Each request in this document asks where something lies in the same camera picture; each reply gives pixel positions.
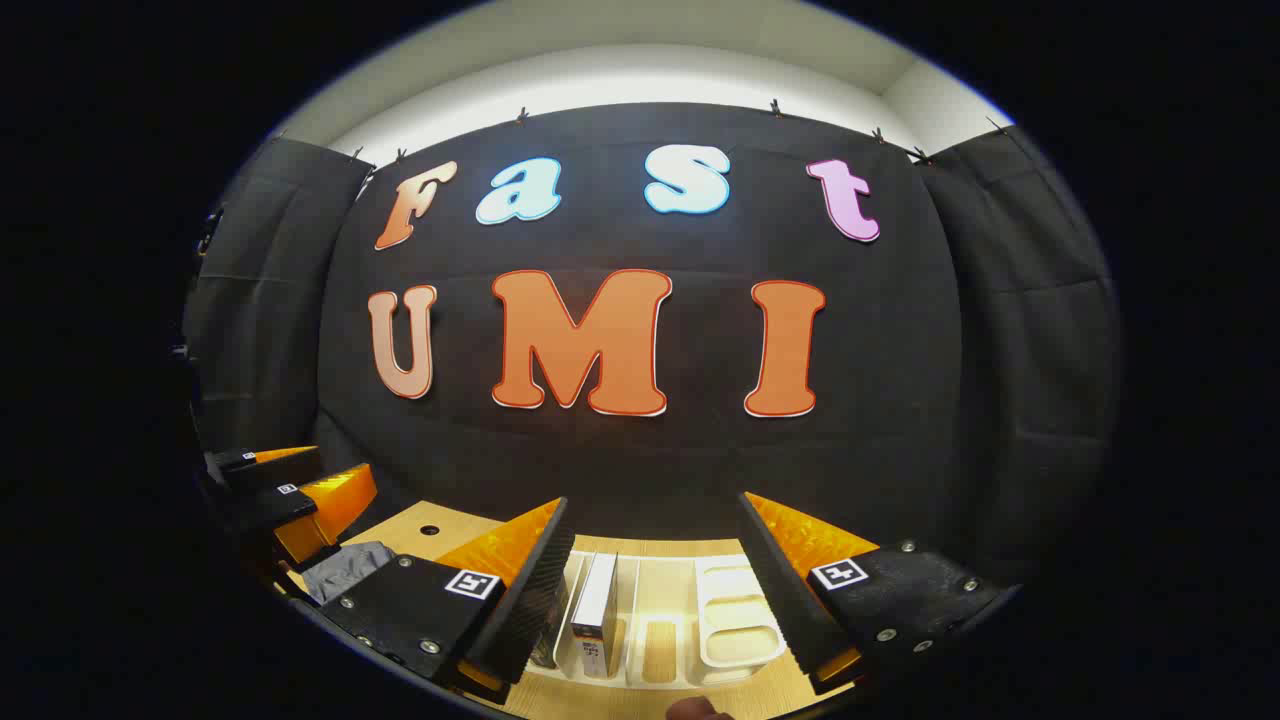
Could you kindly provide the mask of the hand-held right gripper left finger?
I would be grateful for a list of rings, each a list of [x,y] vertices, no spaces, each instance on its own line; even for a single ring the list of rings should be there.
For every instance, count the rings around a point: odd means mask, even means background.
[[[397,555],[317,611],[415,676],[502,705],[559,607],[567,510],[554,498],[439,559]]]

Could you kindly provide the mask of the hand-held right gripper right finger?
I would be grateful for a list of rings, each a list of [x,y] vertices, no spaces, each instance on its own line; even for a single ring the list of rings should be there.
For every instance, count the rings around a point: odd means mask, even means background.
[[[877,544],[750,492],[739,541],[818,694],[877,688],[959,646],[1009,589],[913,538]]]

